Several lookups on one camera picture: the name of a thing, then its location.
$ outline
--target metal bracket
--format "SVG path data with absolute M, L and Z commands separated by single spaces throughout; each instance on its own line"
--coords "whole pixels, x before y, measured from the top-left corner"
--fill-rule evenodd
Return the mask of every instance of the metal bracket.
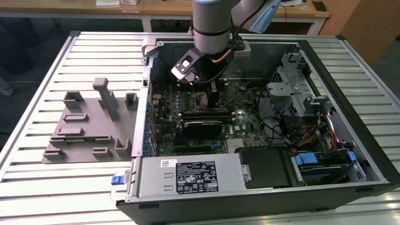
M 249 165 L 242 165 L 242 174 L 243 174 L 243 179 L 245 182 L 251 181 L 251 170 Z
M 286 67 L 286 70 L 302 69 L 307 64 L 306 59 L 301 53 L 286 54 L 282 58 L 282 63 Z
M 243 41 L 243 49 L 235 50 L 234 59 L 250 59 L 251 58 L 251 45 L 249 41 Z
M 193 68 L 205 56 L 206 54 L 198 48 L 193 48 L 175 64 L 173 73 L 182 82 L 190 84 L 197 82 L 198 76 L 194 74 Z
M 139 182 L 141 182 L 141 168 L 142 168 L 142 157 L 133 159 L 131 173 L 130 173 L 130 196 L 139 196 Z
M 330 102 L 330 99 L 327 97 L 306 98 L 305 102 L 303 102 L 305 112 L 314 113 L 314 105 L 326 105 L 329 102 Z
M 149 58 L 147 57 L 142 58 L 142 63 L 147 66 L 147 64 L 149 64 Z
M 158 39 L 157 38 L 146 38 L 142 43 L 142 54 L 145 57 L 153 56 L 158 53 Z
M 293 94 L 302 93 L 301 88 L 297 85 L 287 83 L 269 83 L 270 94 L 275 96 L 291 96 Z

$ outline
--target metal rail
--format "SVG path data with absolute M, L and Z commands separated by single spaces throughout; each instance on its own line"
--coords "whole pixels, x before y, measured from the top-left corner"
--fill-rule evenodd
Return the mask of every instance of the metal rail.
M 111 200 L 111 176 L 131 162 L 42 164 L 69 90 L 99 97 L 91 82 L 107 77 L 117 97 L 141 92 L 146 38 L 178 33 L 83 32 L 70 37 L 0 154 L 0 224 L 118 224 L 134 222 Z M 307 39 L 393 163 L 400 170 L 400 105 L 351 46 L 335 37 L 246 35 L 251 39 Z M 325 93 L 317 77 L 313 78 Z M 127 190 L 118 186 L 118 193 Z M 399 224 L 400 192 L 369 197 L 325 212 L 305 212 L 194 224 Z

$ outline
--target warning label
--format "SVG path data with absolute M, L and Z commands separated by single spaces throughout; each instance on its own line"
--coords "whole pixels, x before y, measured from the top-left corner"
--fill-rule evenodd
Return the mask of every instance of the warning label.
M 215 161 L 177 164 L 177 192 L 194 194 L 219 191 Z

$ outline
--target black cable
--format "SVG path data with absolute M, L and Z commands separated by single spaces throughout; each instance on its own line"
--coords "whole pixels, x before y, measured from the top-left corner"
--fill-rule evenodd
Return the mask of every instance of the black cable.
M 222 76 L 222 74 L 226 72 L 226 70 L 229 69 L 230 64 L 231 64 L 231 61 L 233 61 L 233 60 L 231 60 L 231 57 L 229 56 L 229 62 L 227 62 L 227 65 L 226 65 L 226 67 L 221 70 L 221 72 L 215 75 L 215 77 L 211 78 L 211 79 L 207 80 L 207 81 L 199 81 L 198 84 L 207 84 L 207 83 L 214 82 L 214 81 L 219 78 L 219 76 Z
M 225 106 L 230 105 L 231 102 L 233 102 L 235 99 L 238 99 L 239 96 L 241 96 L 241 95 L 238 95 L 230 102 L 227 102 Z
M 257 109 L 259 109 L 259 104 L 261 104 L 261 99 L 262 99 L 262 93 L 265 92 L 266 88 L 262 89 L 261 94 L 259 94 L 259 99 L 258 99 L 258 103 L 257 103 Z
M 225 90 L 234 84 L 235 82 L 231 82 L 227 86 L 226 86 L 226 88 L 222 90 L 222 92 L 225 92 Z
M 285 11 L 286 11 L 286 22 L 289 21 L 289 14 L 287 14 L 287 7 L 281 3 L 281 6 L 283 7 Z
M 253 19 L 253 17 L 261 12 L 261 10 L 263 9 L 265 5 L 267 3 L 267 0 L 263 1 L 261 7 L 258 8 L 258 10 L 250 15 L 250 17 L 243 21 L 243 23 L 241 24 L 237 32 L 235 32 L 235 36 L 239 34 L 241 29 L 243 28 L 243 26 L 246 25 L 246 23 Z
M 275 132 L 273 132 L 273 140 L 271 140 L 271 141 L 274 141 L 274 139 L 275 139 Z
M 294 148 L 301 148 L 298 145 L 294 144 L 294 142 L 291 142 L 291 140 L 281 133 L 278 132 L 271 126 L 269 126 L 266 123 L 265 123 L 265 126 L 273 130 L 273 132 L 275 132 L 282 138 L 283 138 L 283 141 Z
M 271 146 L 283 146 L 283 145 L 287 145 L 287 144 L 277 144 L 277 143 L 269 141 L 269 139 L 266 139 L 266 142 L 267 142 L 269 145 L 271 145 Z

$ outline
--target orange wire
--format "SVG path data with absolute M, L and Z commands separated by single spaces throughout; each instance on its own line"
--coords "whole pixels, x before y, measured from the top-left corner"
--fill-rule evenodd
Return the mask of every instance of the orange wire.
M 335 133 L 334 133 L 333 131 L 330 131 L 329 129 L 327 129 L 327 132 L 333 135 L 334 149 L 338 150 L 338 148 L 337 148 L 337 135 L 335 135 Z
M 230 49 L 230 50 L 226 52 L 226 54 L 225 54 L 219 59 L 211 60 L 213 63 L 214 63 L 214 64 L 218 64 L 218 63 L 223 62 L 225 59 L 229 57 L 229 55 L 230 55 L 231 53 L 233 53 L 233 49 Z
M 307 132 L 309 128 L 313 128 L 313 127 L 317 127 L 317 125 L 310 125 L 310 126 L 307 126 L 307 127 L 305 128 L 305 131 L 303 131 L 303 139 L 305 139 L 305 137 L 306 137 L 306 132 Z
M 301 144 L 301 146 L 309 144 L 309 143 L 313 142 L 317 138 L 318 138 L 317 135 L 311 136 L 311 137 Z

